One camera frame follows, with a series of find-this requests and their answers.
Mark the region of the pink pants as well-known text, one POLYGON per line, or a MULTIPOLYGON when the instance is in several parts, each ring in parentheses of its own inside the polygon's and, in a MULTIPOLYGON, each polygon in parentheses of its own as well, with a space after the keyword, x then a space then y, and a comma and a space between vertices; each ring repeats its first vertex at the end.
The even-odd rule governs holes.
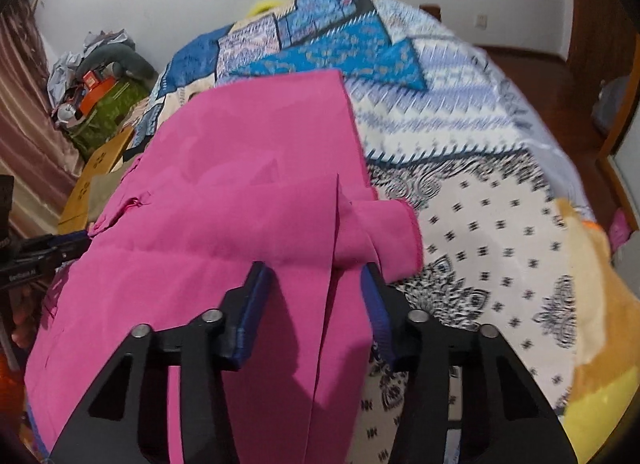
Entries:
POLYGON ((25 384, 52 448, 137 324, 164 330, 217 306, 253 262, 276 282, 246 366, 224 377, 244 463, 341 463, 372 344, 360 290, 423 265, 416 215, 371 186, 335 70, 202 92, 122 177, 91 245, 50 288, 25 384))

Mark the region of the pink striped curtain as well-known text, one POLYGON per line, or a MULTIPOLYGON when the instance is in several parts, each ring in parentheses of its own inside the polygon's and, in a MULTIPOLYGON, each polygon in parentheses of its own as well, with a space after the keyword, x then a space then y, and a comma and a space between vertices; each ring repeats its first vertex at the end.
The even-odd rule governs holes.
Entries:
POLYGON ((1 11, 1 172, 14 178, 10 226, 54 233, 84 160, 51 120, 49 70, 30 0, 1 11))

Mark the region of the yellow orange fleece blanket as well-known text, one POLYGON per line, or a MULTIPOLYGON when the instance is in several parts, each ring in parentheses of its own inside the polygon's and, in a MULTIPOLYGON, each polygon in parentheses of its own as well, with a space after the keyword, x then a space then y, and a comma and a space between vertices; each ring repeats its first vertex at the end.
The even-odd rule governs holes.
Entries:
POLYGON ((603 229, 555 201, 566 224, 574 280, 577 352, 564 428, 589 462, 611 438, 639 389, 639 299, 611 262, 603 229))

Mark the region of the green fabric storage bag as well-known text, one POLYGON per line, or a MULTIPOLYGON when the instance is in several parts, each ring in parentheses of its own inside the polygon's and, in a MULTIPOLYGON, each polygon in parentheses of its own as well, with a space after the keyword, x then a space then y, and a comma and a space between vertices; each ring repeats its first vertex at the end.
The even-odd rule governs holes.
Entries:
POLYGON ((108 91, 101 91, 101 98, 93 103, 87 113, 82 114, 78 124, 66 128, 66 136, 81 157, 88 161, 97 148, 117 134, 130 109, 148 95, 149 91, 135 80, 116 80, 108 91))

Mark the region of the orange box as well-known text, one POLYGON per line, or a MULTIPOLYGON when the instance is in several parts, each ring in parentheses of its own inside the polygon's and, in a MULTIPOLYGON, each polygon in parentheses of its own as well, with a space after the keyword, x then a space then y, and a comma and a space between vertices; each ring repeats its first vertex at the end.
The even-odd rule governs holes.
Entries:
POLYGON ((113 76, 100 77, 96 72, 89 71, 82 76, 86 87, 86 93, 82 98, 79 111, 89 114, 93 107, 115 86, 116 78, 113 76))

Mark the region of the white crumpled clothes pile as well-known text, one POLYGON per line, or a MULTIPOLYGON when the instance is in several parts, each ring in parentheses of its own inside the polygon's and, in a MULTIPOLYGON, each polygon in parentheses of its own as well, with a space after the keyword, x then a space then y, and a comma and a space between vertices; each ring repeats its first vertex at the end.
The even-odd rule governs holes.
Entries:
POLYGON ((81 62, 96 48, 111 44, 122 44, 136 49, 136 43, 125 30, 109 33, 100 31, 98 34, 89 33, 86 36, 81 52, 67 51, 53 63, 47 80, 47 95, 52 108, 61 102, 64 92, 70 88, 81 62))

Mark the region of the grey plush toy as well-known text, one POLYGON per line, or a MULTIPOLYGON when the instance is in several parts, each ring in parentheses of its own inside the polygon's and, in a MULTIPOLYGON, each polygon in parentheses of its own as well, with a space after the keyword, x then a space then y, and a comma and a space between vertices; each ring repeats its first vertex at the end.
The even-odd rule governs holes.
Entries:
POLYGON ((130 74, 134 80, 155 82, 157 79, 157 72, 153 65, 140 56, 134 48, 123 42, 111 42, 92 50, 82 59, 74 77, 76 80, 82 80, 89 71, 99 70, 111 63, 117 63, 119 72, 122 75, 130 74))

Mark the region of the patchwork patterned bed quilt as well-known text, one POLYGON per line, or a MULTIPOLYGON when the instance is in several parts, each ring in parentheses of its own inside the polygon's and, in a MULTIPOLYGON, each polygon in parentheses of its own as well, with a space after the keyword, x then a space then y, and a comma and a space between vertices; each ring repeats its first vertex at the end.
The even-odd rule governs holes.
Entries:
POLYGON ((335 68, 369 175, 418 218, 425 266, 398 283, 443 324, 495 325, 557 416, 577 363, 567 228, 553 166, 565 155, 480 50, 397 0, 292 0, 194 38, 168 62, 130 153, 200 91, 335 68))

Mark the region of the yellow round cushion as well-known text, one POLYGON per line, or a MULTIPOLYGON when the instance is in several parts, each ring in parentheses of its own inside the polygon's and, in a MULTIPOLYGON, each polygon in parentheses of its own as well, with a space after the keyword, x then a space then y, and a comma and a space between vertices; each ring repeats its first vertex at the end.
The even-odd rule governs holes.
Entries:
POLYGON ((280 6, 286 5, 288 0, 258 0, 254 5, 250 7, 250 11, 247 13, 249 18, 253 16, 258 16, 258 14, 263 14, 268 11, 271 11, 280 6))

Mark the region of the brown wooden door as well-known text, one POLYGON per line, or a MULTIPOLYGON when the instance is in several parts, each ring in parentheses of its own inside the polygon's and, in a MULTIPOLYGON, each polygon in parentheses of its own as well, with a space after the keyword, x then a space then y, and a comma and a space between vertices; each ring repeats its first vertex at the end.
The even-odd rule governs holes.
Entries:
POLYGON ((601 154, 615 152, 639 101, 639 0, 573 0, 567 64, 593 104, 601 85, 629 77, 601 154))

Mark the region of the white wall socket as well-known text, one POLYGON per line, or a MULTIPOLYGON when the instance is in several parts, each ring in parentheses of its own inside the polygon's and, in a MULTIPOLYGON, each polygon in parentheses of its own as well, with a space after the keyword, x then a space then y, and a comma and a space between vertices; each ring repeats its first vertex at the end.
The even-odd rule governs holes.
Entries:
POLYGON ((486 14, 478 14, 475 19, 475 26, 481 30, 486 30, 488 24, 488 16, 486 14))

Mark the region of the wooden bed post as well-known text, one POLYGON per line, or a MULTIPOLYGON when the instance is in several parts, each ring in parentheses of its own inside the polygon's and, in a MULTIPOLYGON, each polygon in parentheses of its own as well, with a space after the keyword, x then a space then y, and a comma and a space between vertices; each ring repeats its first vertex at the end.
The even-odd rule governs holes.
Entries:
POLYGON ((442 8, 439 5, 420 5, 420 9, 430 14, 437 21, 442 20, 442 8))

